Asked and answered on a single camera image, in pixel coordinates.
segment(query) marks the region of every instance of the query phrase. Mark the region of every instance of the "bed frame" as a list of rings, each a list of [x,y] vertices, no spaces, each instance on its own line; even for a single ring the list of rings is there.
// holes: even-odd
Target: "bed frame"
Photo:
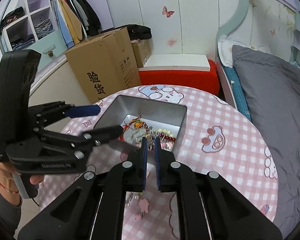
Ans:
[[[225,23],[222,27],[219,28],[216,37],[216,58],[215,63],[217,65],[218,76],[220,78],[221,86],[225,95],[226,102],[237,109],[237,104],[234,99],[234,95],[232,92],[231,84],[226,76],[225,71],[223,70],[219,52],[218,52],[218,41],[221,35],[228,35],[231,31],[233,31],[236,27],[238,27],[242,21],[245,19],[247,12],[249,9],[249,0],[239,0],[239,5],[237,7],[236,12],[230,18],[230,20]],[[300,221],[294,228],[294,230],[285,238],[285,240],[300,240]]]

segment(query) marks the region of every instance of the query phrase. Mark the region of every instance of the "round table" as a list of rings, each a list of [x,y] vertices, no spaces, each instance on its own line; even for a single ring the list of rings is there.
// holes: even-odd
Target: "round table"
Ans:
[[[186,105],[186,132],[181,138],[177,161],[203,174],[217,171],[273,221],[277,208],[278,175],[270,151],[248,119],[210,93],[174,85],[130,88],[97,102],[101,107],[98,116],[72,119],[63,133],[78,135],[92,129],[120,94]],[[108,145],[95,147],[87,171],[109,171],[123,158],[119,151]],[[140,218],[139,200],[134,199],[125,209],[122,239],[176,239],[179,236],[176,196],[174,193],[160,193],[155,167],[150,165],[148,171],[146,190],[141,197],[149,202],[148,213]],[[39,188],[41,209],[80,175],[46,176]]]

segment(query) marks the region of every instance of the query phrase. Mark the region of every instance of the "white pillow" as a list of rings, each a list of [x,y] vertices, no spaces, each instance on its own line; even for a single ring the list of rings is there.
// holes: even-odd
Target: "white pillow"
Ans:
[[[268,45],[264,46],[252,46],[245,44],[241,41],[238,41],[234,38],[229,38],[226,35],[222,35],[218,41],[218,51],[219,51],[219,56],[222,64],[226,67],[233,67],[232,66],[232,46],[233,45],[239,45],[245,48],[250,48],[254,50],[259,50],[268,54],[271,54],[271,50]]]

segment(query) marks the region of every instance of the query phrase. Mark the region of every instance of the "metal box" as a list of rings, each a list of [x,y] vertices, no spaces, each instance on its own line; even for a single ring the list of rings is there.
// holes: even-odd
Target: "metal box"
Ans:
[[[100,117],[94,129],[123,125],[124,121],[129,122],[138,116],[153,129],[162,128],[174,133],[176,141],[172,152],[177,157],[186,130],[187,107],[184,105],[119,95]],[[135,145],[119,139],[110,141],[109,146],[126,153],[138,149]],[[149,158],[150,163],[154,163],[153,154],[151,151],[148,153],[152,156]]]

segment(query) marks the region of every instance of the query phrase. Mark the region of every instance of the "gray handle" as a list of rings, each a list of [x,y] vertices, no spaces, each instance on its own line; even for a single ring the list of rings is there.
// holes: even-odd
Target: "gray handle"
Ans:
[[[30,175],[13,175],[19,194],[23,199],[34,198],[38,195],[39,185],[30,183]]]

